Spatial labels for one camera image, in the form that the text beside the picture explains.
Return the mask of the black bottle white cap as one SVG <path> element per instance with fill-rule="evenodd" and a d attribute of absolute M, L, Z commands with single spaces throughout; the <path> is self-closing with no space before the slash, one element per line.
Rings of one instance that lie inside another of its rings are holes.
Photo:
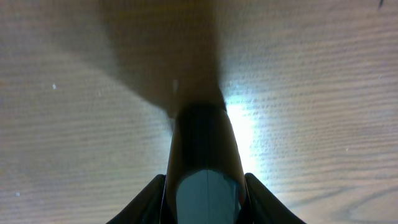
<path fill-rule="evenodd" d="M 177 116 L 160 222 L 253 222 L 238 147 L 225 110 L 197 103 Z"/>

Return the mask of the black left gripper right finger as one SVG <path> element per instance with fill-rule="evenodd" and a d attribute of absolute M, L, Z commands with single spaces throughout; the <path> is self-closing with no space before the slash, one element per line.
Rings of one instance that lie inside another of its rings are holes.
<path fill-rule="evenodd" d="M 252 173 L 245 174 L 254 223 L 305 224 Z"/>

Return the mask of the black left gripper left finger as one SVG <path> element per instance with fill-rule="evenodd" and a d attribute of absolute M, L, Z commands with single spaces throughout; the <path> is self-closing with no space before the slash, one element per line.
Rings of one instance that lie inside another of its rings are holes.
<path fill-rule="evenodd" d="M 165 175 L 156 175 L 115 217 L 106 224 L 156 224 L 165 185 Z"/>

